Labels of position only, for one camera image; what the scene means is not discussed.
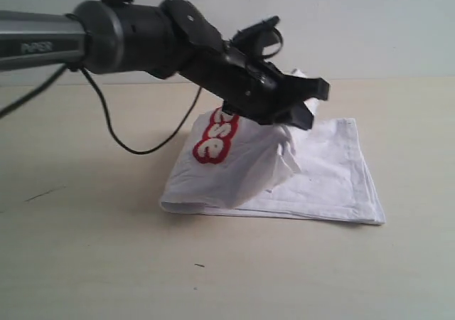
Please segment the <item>table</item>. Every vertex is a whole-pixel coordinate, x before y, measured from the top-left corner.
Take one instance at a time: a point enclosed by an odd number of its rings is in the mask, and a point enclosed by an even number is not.
[[[453,319],[455,78],[334,80],[320,119],[355,117],[384,226],[171,215],[158,207],[197,114],[161,151],[109,137],[86,85],[0,122],[0,319]],[[104,85],[135,149],[190,84]],[[0,105],[29,87],[3,87]]]

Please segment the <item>white wall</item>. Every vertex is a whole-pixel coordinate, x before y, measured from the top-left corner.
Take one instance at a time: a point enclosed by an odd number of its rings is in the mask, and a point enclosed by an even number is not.
[[[82,0],[0,0],[0,9],[63,14]],[[161,0],[136,0],[158,4]],[[325,78],[455,75],[455,0],[190,0],[225,36],[279,15],[282,70]],[[49,68],[0,74],[0,85],[36,84]],[[103,82],[153,82],[143,73]],[[83,82],[71,74],[60,83]]]

